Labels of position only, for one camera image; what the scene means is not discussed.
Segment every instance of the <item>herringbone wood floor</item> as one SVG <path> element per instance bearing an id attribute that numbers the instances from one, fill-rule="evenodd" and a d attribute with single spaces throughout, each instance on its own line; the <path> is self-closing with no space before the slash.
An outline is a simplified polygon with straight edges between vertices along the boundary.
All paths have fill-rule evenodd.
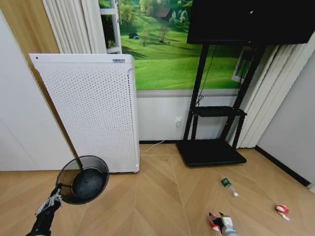
<path id="1" fill-rule="evenodd" d="M 150 145 L 141 145 L 147 149 Z M 137 174 L 112 174 L 105 191 L 85 205 L 63 203 L 51 228 L 59 236 L 211 236 L 208 212 L 232 217 L 242 236 L 314 235 L 315 195 L 254 149 L 244 165 L 188 168 L 175 145 L 141 155 Z M 0 173 L 0 235 L 25 235 L 58 172 Z M 220 183 L 228 177 L 239 197 Z M 275 204 L 291 210 L 287 222 Z"/>

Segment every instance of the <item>black tv stand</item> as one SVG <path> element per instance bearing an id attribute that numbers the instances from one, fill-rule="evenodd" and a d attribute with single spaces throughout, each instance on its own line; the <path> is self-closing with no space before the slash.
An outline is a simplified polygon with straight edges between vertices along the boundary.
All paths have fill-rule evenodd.
<path id="1" fill-rule="evenodd" d="M 232 107 L 196 107 L 198 92 L 202 79 L 202 74 L 209 50 L 209 44 L 203 44 L 199 58 L 199 65 L 196 74 L 195 84 L 193 87 L 188 118 L 185 127 L 184 138 L 177 143 L 177 147 L 183 157 L 185 163 L 189 166 L 208 166 L 208 165 L 223 165 L 223 164 L 239 164 L 245 163 L 246 159 L 236 151 L 237 142 L 241 133 L 243 121 L 246 113 L 240 110 L 241 103 L 244 99 L 246 91 L 250 85 L 252 77 L 257 69 L 257 66 L 263 56 L 266 46 L 258 46 L 251 65 L 247 71 L 244 82 L 242 83 L 239 93 Z M 219 139 L 196 140 L 196 130 L 198 117 L 227 117 L 227 121 Z M 240 116 L 239 123 L 233 140 L 233 145 L 230 146 L 226 141 L 227 134 L 231 129 L 232 123 L 236 116 Z M 191 140 L 188 140 L 189 130 L 193 117 L 193 125 L 191 131 Z"/>

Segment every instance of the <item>white curtain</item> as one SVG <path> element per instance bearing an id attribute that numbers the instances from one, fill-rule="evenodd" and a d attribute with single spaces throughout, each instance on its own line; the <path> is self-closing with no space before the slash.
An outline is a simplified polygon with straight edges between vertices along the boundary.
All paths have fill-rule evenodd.
<path id="1" fill-rule="evenodd" d="M 106 54 L 97 0 L 43 0 L 60 53 Z"/>
<path id="2" fill-rule="evenodd" d="M 307 44 L 274 48 L 242 103 L 242 109 L 248 115 L 243 124 L 238 148 L 256 146 L 314 49 L 315 34 Z"/>

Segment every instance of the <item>perforated panel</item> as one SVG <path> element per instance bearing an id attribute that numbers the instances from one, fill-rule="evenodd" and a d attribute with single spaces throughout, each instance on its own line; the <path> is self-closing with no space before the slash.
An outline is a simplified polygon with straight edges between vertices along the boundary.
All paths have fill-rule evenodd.
<path id="1" fill-rule="evenodd" d="M 62 57 L 50 56 L 53 61 Z M 73 62 L 75 58 L 57 63 L 41 62 L 42 55 L 37 58 L 39 62 L 32 58 L 34 65 L 78 155 L 103 158 L 111 172 L 138 171 L 133 63 Z"/>

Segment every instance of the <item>baseboard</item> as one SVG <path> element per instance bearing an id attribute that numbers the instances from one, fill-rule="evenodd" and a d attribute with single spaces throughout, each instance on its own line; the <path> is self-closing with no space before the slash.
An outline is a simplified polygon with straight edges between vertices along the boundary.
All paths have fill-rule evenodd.
<path id="1" fill-rule="evenodd" d="M 140 144 L 157 144 L 161 141 L 163 141 L 163 140 L 140 140 L 139 143 Z M 179 141 L 180 140 L 165 140 L 163 143 L 164 144 L 176 144 Z"/>
<path id="2" fill-rule="evenodd" d="M 286 166 L 284 163 L 282 163 L 281 161 L 279 161 L 278 159 L 274 158 L 272 155 L 270 155 L 269 153 L 267 153 L 264 149 L 262 149 L 259 146 L 255 146 L 255 149 L 260 152 L 263 156 L 265 156 L 268 160 L 270 160 L 272 163 L 274 163 L 276 166 L 278 166 L 281 170 L 283 170 L 284 172 L 286 172 L 288 175 L 290 175 L 292 178 L 294 178 L 296 181 L 298 181 L 299 183 L 301 183 L 302 185 L 304 185 L 305 187 L 308 186 L 310 184 L 309 181 L 307 181 L 306 179 L 304 179 L 302 176 L 300 176 L 298 173 L 296 173 L 295 171 L 293 171 L 291 168 L 289 168 L 288 166 Z"/>

